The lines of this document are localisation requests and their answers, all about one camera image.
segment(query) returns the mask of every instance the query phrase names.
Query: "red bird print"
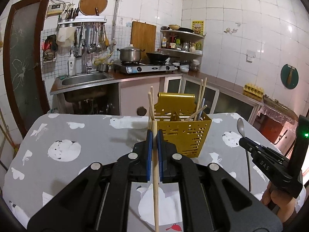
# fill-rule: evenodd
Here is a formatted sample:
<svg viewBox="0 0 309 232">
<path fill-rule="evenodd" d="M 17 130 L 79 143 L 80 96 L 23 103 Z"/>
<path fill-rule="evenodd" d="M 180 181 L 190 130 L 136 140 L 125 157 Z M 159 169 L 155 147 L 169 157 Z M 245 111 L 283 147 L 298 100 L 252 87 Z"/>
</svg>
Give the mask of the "red bird print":
<svg viewBox="0 0 309 232">
<path fill-rule="evenodd" d="M 182 230 L 181 230 L 181 227 L 180 227 L 179 225 L 177 225 L 176 223 L 174 223 L 174 224 L 172 225 L 172 227 L 166 228 L 165 230 L 169 230 L 169 229 L 173 229 L 173 230 L 175 230 L 175 231 L 182 231 Z"/>
</svg>

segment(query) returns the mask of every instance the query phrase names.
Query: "gray tablecloth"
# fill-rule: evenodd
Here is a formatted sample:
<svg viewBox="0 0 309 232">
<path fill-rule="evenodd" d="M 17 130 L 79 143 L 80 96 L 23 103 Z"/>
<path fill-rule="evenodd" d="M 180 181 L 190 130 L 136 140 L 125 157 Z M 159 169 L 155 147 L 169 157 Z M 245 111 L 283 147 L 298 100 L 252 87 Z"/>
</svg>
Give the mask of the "gray tablecloth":
<svg viewBox="0 0 309 232">
<path fill-rule="evenodd" d="M 198 158 L 216 162 L 248 189 L 245 150 L 238 145 L 237 113 L 211 114 L 213 119 Z M 33 124 L 5 176 L 3 198 L 26 227 L 53 196 L 91 163 L 115 162 L 146 139 L 148 117 L 46 114 Z M 246 136 L 276 149 L 244 120 Z M 252 194 L 261 198 L 268 179 L 251 162 Z M 132 183 L 128 232 L 154 230 L 152 179 Z M 160 184 L 160 231 L 182 228 L 177 184 Z"/>
</svg>

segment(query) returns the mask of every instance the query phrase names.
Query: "wooden door frame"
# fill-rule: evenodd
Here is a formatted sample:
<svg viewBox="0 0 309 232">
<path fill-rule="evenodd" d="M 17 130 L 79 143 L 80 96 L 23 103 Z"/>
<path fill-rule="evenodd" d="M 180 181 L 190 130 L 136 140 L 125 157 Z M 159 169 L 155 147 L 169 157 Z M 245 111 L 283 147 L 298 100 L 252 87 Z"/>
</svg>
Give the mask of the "wooden door frame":
<svg viewBox="0 0 309 232">
<path fill-rule="evenodd" d="M 11 71 L 10 71 L 10 37 L 11 37 L 13 19 L 16 11 L 22 7 L 38 2 L 40 3 L 40 6 L 38 9 L 36 19 L 36 25 L 34 30 L 34 43 L 33 43 L 33 58 L 35 65 L 34 72 L 42 110 L 45 113 L 48 112 L 50 108 L 46 95 L 45 84 L 44 81 L 42 80 L 40 49 L 41 49 L 41 31 L 43 30 L 45 14 L 49 0 L 21 0 L 13 4 L 11 6 L 9 17 L 7 20 L 7 25 L 4 34 L 4 42 L 3 42 L 3 73 L 4 73 L 4 83 L 7 92 L 7 98 L 10 104 L 10 108 L 12 110 L 13 117 L 16 121 L 17 127 L 20 130 L 23 138 L 26 136 L 27 130 L 25 128 L 24 121 L 20 115 L 13 90 Z"/>
</svg>

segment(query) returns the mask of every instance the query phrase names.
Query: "metal screw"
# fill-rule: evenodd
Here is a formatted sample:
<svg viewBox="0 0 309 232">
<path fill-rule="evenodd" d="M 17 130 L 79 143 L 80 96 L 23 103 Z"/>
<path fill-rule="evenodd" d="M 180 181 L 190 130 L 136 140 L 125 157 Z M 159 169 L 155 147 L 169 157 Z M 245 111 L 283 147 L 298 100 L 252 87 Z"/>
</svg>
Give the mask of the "metal screw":
<svg viewBox="0 0 309 232">
<path fill-rule="evenodd" d="M 211 164 L 209 165 L 209 168 L 210 168 L 211 170 L 213 170 L 213 171 L 217 171 L 217 170 L 219 169 L 219 165 L 216 164 L 216 163 L 211 163 Z"/>
<path fill-rule="evenodd" d="M 95 162 L 95 163 L 92 163 L 90 167 L 91 167 L 92 170 L 98 170 L 98 169 L 100 169 L 101 165 L 100 165 L 100 163 Z"/>
<path fill-rule="evenodd" d="M 129 159 L 134 160 L 138 157 L 138 154 L 137 153 L 129 153 L 128 157 L 129 157 Z"/>
<path fill-rule="evenodd" d="M 173 159 L 175 159 L 175 160 L 180 160 L 180 159 L 182 158 L 182 155 L 181 155 L 180 153 L 174 153 L 174 154 L 172 155 L 172 157 L 173 157 Z"/>
</svg>

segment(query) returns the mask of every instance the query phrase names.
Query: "yellow poster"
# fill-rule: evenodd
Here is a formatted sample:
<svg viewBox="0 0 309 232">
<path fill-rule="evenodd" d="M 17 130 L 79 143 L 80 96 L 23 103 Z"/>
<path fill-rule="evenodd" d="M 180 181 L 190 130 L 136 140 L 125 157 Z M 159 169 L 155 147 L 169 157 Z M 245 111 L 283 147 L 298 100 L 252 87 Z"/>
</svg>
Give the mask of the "yellow poster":
<svg viewBox="0 0 309 232">
<path fill-rule="evenodd" d="M 192 29 L 195 34 L 203 35 L 204 32 L 204 21 L 192 21 Z"/>
</svg>

